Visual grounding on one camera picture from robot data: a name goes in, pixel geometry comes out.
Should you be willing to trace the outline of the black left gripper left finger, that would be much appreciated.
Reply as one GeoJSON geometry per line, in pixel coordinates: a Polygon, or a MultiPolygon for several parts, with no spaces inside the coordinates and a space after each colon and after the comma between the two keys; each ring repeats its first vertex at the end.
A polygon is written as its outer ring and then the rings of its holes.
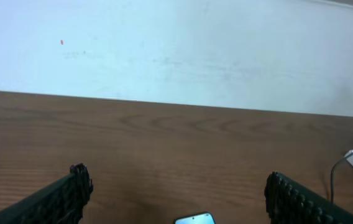
{"type": "Polygon", "coordinates": [[[93,192],[93,181],[84,164],[20,202],[0,211],[0,224],[78,223],[93,192]]]}

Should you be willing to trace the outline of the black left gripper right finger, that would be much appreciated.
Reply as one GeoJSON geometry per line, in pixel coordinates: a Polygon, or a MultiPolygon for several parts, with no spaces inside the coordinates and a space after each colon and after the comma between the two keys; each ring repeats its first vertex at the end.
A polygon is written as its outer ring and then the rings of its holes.
{"type": "Polygon", "coordinates": [[[353,214],[279,172],[268,176],[264,195],[271,224],[353,224],[353,214]]]}

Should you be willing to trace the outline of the blue Galaxy smartphone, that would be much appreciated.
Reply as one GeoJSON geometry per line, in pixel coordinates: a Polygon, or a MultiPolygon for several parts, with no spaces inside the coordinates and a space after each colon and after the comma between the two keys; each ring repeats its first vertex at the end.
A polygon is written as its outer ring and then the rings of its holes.
{"type": "Polygon", "coordinates": [[[185,217],[176,218],[174,224],[216,224],[213,216],[208,213],[197,213],[185,217]]]}

